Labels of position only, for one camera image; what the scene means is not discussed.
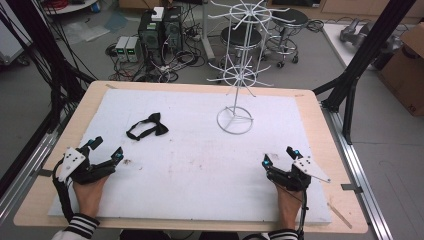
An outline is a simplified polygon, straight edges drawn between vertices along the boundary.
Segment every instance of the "bow tie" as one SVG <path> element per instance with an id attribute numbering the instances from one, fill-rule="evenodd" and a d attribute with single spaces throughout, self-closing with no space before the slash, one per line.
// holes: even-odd
<path id="1" fill-rule="evenodd" d="M 139 123 L 149 123 L 149 122 L 155 123 L 156 126 L 142 132 L 138 137 L 136 137 L 134 134 L 131 133 L 131 131 L 134 130 L 134 128 L 137 127 Z M 160 123 L 160 113 L 153 113 L 146 120 L 140 121 L 132 125 L 130 130 L 127 131 L 127 136 L 131 139 L 140 141 L 140 139 L 144 138 L 145 136 L 149 135 L 152 132 L 155 132 L 155 135 L 159 136 L 159 135 L 167 133 L 168 131 L 169 131 L 168 128 L 162 123 Z"/>

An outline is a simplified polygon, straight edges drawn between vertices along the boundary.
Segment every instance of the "cardboard box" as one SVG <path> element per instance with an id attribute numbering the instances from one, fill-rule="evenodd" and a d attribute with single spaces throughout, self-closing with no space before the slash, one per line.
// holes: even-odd
<path id="1" fill-rule="evenodd" d="M 164 7 L 162 0 L 119 0 L 119 7 L 125 9 L 153 9 Z"/>
<path id="2" fill-rule="evenodd" d="M 424 23 L 401 39 L 404 46 L 381 70 L 381 80 L 413 116 L 424 116 Z"/>

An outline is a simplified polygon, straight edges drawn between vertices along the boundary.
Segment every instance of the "black and white striped cuff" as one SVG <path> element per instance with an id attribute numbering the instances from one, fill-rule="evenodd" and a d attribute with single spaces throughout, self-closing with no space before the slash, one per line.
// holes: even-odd
<path id="1" fill-rule="evenodd" d="M 297 232 L 293 229 L 281 229 L 268 233 L 271 240 L 297 240 Z"/>
<path id="2" fill-rule="evenodd" d="M 100 222 L 94 218 L 91 218 L 81 213 L 76 213 L 72 217 L 72 220 L 69 223 L 69 226 L 65 229 L 65 231 L 73 232 L 87 239 L 91 239 L 94 230 L 96 230 L 99 224 Z"/>

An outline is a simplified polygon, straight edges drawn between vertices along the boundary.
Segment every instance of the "white wire display rack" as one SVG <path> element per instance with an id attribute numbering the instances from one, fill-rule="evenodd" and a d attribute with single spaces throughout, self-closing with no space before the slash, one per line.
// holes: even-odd
<path id="1" fill-rule="evenodd" d="M 267 34 L 270 34 L 268 31 L 269 22 L 271 19 L 277 19 L 282 22 L 291 23 L 294 20 L 286 20 L 281 18 L 276 18 L 272 16 L 273 11 L 285 12 L 288 9 L 267 9 L 265 6 L 262 6 L 264 0 L 259 3 L 244 3 L 240 0 L 240 4 L 236 4 L 234 6 L 218 4 L 211 1 L 212 4 L 220 7 L 229 8 L 229 12 L 226 14 L 211 16 L 209 18 L 221 18 L 221 17 L 229 17 L 229 28 L 228 28 L 228 41 L 227 42 L 227 50 L 225 54 L 225 63 L 223 64 L 223 68 L 216 67 L 209 63 L 209 65 L 217 69 L 220 72 L 220 77 L 216 79 L 207 79 L 208 81 L 224 81 L 228 85 L 231 86 L 229 92 L 232 88 L 236 88 L 235 100 L 233 106 L 226 106 L 223 110 L 221 110 L 217 115 L 217 123 L 219 127 L 225 132 L 231 134 L 244 134 L 253 126 L 253 117 L 249 113 L 249 111 L 245 108 L 237 106 L 237 99 L 240 88 L 247 88 L 249 93 L 255 97 L 249 87 L 258 83 L 265 86 L 272 86 L 270 84 L 266 84 L 263 82 L 259 82 L 257 80 L 258 74 L 269 69 L 271 66 L 268 66 L 264 69 L 259 69 L 260 61 L 259 58 L 256 68 L 251 65 L 252 56 L 248 57 L 248 53 L 250 50 L 254 49 L 251 44 L 251 36 L 254 25 L 258 25 L 264 30 L 264 35 L 266 37 Z M 233 26 L 233 21 L 238 21 L 235 26 Z M 231 39 L 231 30 L 237 30 L 241 25 L 245 26 L 246 32 L 244 35 L 244 44 L 243 46 L 237 46 L 237 49 L 241 51 L 240 59 L 237 62 L 233 62 L 230 58 L 230 39 Z M 264 51 L 265 41 L 262 37 L 262 41 L 259 43 L 261 45 L 261 53 L 259 56 L 262 56 Z"/>

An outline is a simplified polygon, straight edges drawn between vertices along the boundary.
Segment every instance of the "gray floor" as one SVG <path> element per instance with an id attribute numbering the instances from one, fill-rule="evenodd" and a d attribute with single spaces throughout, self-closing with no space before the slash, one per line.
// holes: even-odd
<path id="1" fill-rule="evenodd" d="M 87 24 L 94 27 L 104 25 L 111 16 L 110 9 L 99 14 L 80 11 L 63 16 L 62 20 L 67 23 L 90 19 Z M 209 29 L 214 24 L 216 22 L 211 21 Z M 72 48 L 99 79 L 108 79 L 113 74 L 113 64 L 104 50 L 119 36 L 134 35 L 137 27 L 138 22 L 128 21 L 124 28 L 114 33 L 92 42 L 74 44 Z M 300 46 L 299 63 L 288 62 L 283 69 L 278 69 L 275 64 L 279 55 L 270 55 L 262 64 L 272 67 L 260 74 L 260 81 L 274 84 L 276 88 L 314 89 L 342 73 L 344 67 L 323 33 L 303 30 L 293 39 Z M 217 56 L 221 56 L 224 53 L 222 44 L 217 38 L 211 38 L 211 43 Z M 215 84 L 206 81 L 206 78 L 216 77 L 215 70 L 208 66 L 186 68 L 178 74 L 180 77 L 175 83 Z M 0 176 L 48 113 L 49 94 L 47 84 L 33 65 L 11 66 L 0 72 Z M 321 94 L 318 99 L 323 100 L 327 95 Z M 352 140 L 394 239 L 424 239 L 423 132 L 424 118 L 412 117 L 381 83 L 377 72 L 366 71 L 357 87 Z M 58 230 L 14 226 L 13 215 L 17 207 L 1 225 L 1 239 L 49 239 Z M 189 233 L 172 232 L 172 235 L 182 238 Z M 101 229 L 94 239 L 117 239 L 118 234 L 119 229 Z M 197 239 L 198 234 L 196 232 L 190 239 Z M 361 235 L 306 233 L 306 239 L 341 238 L 375 239 L 372 230 Z"/>

